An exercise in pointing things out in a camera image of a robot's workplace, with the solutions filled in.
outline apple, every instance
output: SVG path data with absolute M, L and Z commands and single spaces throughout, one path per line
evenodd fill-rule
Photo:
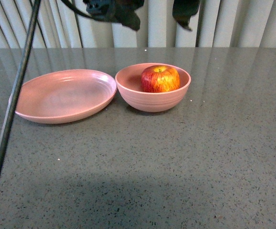
M 180 88 L 178 71 L 167 65 L 153 65 L 145 68 L 141 75 L 144 92 L 169 92 Z

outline pink bowl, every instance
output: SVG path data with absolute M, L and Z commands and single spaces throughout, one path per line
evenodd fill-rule
M 141 73 L 152 65 L 168 65 L 180 76 L 180 88 L 170 92 L 147 93 L 141 88 Z M 132 107 L 146 112 L 160 112 L 176 106 L 185 96 L 191 83 L 191 76 L 185 70 L 165 63 L 140 63 L 121 69 L 115 81 L 122 98 Z

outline plate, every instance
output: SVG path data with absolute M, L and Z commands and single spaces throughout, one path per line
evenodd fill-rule
M 102 110 L 116 90 L 115 80 L 99 71 L 49 73 L 22 85 L 15 113 L 36 123 L 73 122 Z

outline metal rod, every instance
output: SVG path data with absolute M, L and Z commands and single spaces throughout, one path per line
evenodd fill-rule
M 35 0 L 33 5 L 25 47 L 24 47 L 24 50 L 22 51 L 21 62 L 17 70 L 17 75 L 14 81 L 11 95 L 10 95 L 10 103 L 8 104 L 3 126 L 2 126 L 2 131 L 0 135 L 0 174 L 1 174 L 4 157 L 8 146 L 10 131 L 13 124 L 18 97 L 20 94 L 21 86 L 23 83 L 24 75 L 25 75 L 29 57 L 30 57 L 40 3 L 41 3 L 41 0 Z

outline curtain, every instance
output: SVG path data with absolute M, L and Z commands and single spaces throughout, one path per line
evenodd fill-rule
M 82 0 L 72 3 L 85 12 Z M 172 17 L 174 0 L 145 0 L 135 32 L 73 13 L 60 0 L 42 0 L 33 48 L 270 47 L 276 48 L 276 0 L 202 0 L 190 20 Z M 23 48 L 32 0 L 0 0 L 0 48 Z

